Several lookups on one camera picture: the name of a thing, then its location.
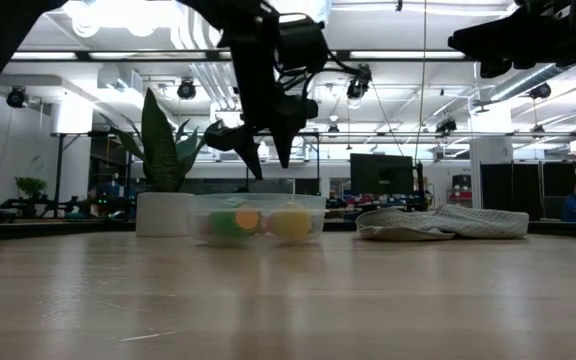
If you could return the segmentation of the yellow toy lemon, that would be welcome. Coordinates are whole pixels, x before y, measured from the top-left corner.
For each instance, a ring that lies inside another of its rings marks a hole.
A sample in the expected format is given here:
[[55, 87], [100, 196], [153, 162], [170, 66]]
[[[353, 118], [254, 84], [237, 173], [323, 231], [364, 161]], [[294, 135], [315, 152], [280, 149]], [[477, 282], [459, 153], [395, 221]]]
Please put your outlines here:
[[309, 210], [294, 202], [280, 205], [268, 218], [268, 231], [282, 241], [303, 242], [312, 227], [312, 215]]

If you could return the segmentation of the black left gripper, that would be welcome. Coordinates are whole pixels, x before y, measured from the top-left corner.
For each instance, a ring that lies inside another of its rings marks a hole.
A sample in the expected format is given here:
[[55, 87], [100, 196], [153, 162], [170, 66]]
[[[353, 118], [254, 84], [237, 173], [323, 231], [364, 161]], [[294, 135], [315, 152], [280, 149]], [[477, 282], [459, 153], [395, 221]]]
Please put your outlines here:
[[251, 129], [269, 129], [282, 168], [289, 167], [292, 142], [318, 115], [306, 85], [319, 72], [319, 24], [316, 22], [231, 22], [227, 47], [234, 65], [244, 125], [222, 122], [206, 129], [206, 145], [235, 151], [257, 180], [263, 179], [259, 145]]

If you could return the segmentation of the green snake plant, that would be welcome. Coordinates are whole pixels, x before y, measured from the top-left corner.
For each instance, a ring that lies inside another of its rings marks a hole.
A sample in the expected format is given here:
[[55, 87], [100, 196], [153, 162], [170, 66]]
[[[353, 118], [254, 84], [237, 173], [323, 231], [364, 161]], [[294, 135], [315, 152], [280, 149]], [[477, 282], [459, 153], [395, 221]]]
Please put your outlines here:
[[119, 129], [105, 115], [102, 118], [110, 126], [109, 133], [117, 137], [123, 147], [142, 161], [149, 189], [154, 192], [180, 192], [187, 174], [192, 169], [206, 141], [194, 130], [183, 139], [187, 122], [176, 132], [162, 111], [151, 89], [145, 95], [141, 112], [141, 129], [132, 133]]

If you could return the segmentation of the black metal table frame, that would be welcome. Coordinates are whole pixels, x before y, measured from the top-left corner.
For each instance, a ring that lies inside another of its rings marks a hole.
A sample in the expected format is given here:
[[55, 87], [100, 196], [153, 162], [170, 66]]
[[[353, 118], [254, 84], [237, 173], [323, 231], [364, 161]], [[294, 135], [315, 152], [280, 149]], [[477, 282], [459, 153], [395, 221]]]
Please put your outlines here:
[[[328, 60], [342, 62], [466, 62], [463, 53], [447, 50], [331, 50]], [[11, 62], [229, 62], [229, 50], [17, 51]]]

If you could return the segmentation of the grey waffle-weave cloth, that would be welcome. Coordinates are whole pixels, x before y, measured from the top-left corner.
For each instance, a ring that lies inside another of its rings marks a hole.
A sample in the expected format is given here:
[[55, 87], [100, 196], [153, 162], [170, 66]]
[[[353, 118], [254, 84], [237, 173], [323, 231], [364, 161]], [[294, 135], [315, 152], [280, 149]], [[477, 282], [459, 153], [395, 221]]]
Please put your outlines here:
[[521, 239], [528, 233], [529, 221], [523, 212], [444, 205], [425, 212], [378, 209], [358, 216], [355, 224], [363, 240], [401, 242]]

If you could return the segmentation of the white plant pot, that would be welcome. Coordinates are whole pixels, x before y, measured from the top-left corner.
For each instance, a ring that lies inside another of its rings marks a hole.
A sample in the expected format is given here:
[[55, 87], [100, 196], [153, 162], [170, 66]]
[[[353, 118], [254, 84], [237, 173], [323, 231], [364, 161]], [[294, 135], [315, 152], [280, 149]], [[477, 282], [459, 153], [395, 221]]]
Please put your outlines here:
[[188, 234], [192, 194], [143, 192], [136, 201], [138, 237], [181, 237]]

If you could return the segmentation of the clear plastic tupperware container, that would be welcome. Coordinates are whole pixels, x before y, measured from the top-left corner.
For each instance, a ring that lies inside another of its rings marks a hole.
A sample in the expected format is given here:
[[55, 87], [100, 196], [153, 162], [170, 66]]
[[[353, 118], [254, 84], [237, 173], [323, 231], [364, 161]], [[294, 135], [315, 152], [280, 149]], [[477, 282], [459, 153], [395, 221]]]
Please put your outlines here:
[[[213, 211], [229, 204], [247, 202], [262, 215], [262, 222], [255, 235], [243, 239], [218, 239], [210, 234], [208, 217]], [[282, 241], [268, 231], [268, 218], [280, 205], [294, 202], [306, 207], [312, 215], [312, 227], [303, 242]], [[280, 193], [224, 193], [197, 195], [193, 198], [189, 213], [189, 234], [210, 246], [243, 248], [249, 246], [298, 246], [317, 241], [324, 228], [326, 200], [319, 196]]]

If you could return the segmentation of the green ribbed toy corn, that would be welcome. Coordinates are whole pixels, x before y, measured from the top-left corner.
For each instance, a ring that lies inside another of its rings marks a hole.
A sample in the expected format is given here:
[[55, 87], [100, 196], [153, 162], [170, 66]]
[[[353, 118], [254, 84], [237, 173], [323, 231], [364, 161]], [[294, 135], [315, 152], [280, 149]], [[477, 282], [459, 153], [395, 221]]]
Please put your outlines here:
[[257, 233], [261, 222], [261, 212], [247, 202], [229, 204], [208, 217], [210, 234], [218, 239], [248, 238]]

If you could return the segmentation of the black computer monitor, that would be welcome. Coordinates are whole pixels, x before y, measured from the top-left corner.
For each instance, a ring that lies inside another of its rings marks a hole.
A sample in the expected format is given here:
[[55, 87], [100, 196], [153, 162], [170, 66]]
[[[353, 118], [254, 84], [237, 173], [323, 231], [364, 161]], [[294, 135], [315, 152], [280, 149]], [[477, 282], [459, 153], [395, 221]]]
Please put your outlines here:
[[414, 189], [413, 159], [351, 154], [350, 180], [353, 194], [411, 195]]

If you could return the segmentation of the black room partition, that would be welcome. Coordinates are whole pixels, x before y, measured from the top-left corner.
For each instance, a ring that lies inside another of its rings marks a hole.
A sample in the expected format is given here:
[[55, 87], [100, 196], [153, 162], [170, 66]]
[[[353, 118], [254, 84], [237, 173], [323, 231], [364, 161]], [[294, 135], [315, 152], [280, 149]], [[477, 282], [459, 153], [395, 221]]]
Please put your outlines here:
[[531, 221], [562, 220], [576, 185], [576, 162], [480, 165], [484, 209], [523, 212]]

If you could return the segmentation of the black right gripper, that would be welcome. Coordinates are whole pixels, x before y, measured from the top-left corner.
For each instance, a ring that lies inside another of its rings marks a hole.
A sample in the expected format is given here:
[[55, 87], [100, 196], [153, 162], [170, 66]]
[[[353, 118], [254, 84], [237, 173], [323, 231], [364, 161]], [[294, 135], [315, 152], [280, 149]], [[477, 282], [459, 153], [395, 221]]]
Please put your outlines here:
[[[529, 44], [535, 54], [520, 60], [514, 50], [525, 15], [535, 20], [529, 34], [537, 39]], [[540, 62], [576, 64], [576, 0], [521, 0], [508, 16], [456, 30], [447, 44], [478, 62], [482, 78], [495, 78], [510, 69], [526, 70]]]

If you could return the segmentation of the small green potted plant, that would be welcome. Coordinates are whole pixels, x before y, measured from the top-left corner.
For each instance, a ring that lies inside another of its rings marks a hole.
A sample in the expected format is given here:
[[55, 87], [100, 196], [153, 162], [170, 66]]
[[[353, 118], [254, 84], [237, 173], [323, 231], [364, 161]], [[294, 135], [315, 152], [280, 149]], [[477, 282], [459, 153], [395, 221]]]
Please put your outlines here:
[[16, 177], [15, 183], [21, 193], [33, 200], [39, 199], [47, 187], [44, 180], [34, 177]]

